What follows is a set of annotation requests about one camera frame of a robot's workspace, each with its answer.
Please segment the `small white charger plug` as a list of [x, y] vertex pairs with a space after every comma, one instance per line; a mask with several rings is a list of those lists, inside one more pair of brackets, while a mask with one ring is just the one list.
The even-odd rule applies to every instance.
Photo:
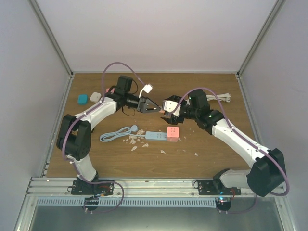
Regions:
[[90, 101], [93, 103], [97, 103], [100, 99], [101, 99], [102, 95], [98, 92], [94, 92], [91, 96], [90, 96]]

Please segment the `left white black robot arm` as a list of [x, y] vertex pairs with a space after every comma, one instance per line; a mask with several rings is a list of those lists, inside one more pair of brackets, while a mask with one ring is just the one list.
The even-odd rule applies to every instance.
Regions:
[[56, 146], [62, 151], [62, 157], [73, 165], [77, 177], [83, 181], [82, 188], [88, 194], [99, 190], [98, 173], [90, 160], [91, 133], [108, 116], [127, 106], [140, 113], [159, 112], [160, 106], [142, 96], [152, 90], [145, 85], [139, 95], [130, 92], [133, 79], [120, 76], [117, 84], [102, 95], [89, 109], [77, 115], [65, 115], [62, 119]]

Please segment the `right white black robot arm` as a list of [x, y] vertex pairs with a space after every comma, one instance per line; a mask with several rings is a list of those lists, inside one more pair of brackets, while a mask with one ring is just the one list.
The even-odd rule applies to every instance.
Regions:
[[222, 108], [213, 110], [207, 100], [206, 88], [196, 88], [184, 97], [173, 95], [163, 101], [163, 119], [171, 125], [193, 120], [198, 127], [231, 147], [250, 170], [224, 169], [213, 177], [213, 189], [224, 195], [230, 188], [251, 189], [256, 195], [286, 196], [290, 191], [283, 153], [257, 143], [231, 123]]

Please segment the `light blue power strip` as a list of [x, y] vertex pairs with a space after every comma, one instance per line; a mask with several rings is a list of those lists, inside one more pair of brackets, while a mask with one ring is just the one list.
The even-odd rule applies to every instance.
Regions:
[[151, 140], [151, 141], [166, 141], [167, 133], [159, 132], [159, 131], [147, 131], [145, 133], [145, 139]]

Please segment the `pink block socket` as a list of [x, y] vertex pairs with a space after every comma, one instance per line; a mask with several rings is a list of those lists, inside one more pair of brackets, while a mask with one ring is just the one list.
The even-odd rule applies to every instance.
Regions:
[[180, 137], [180, 128], [168, 126], [167, 127], [167, 141], [169, 142], [177, 142]]

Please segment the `pink triangular power socket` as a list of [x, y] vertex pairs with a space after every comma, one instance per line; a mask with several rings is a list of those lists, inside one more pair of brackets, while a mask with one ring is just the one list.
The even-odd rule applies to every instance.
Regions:
[[115, 88], [107, 88], [105, 93], [114, 93], [115, 92]]

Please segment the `blue cube adapter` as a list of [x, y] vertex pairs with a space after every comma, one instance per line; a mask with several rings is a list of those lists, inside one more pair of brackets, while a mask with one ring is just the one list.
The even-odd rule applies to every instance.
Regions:
[[86, 94], [80, 94], [77, 98], [78, 105], [85, 105], [88, 102], [88, 96]]

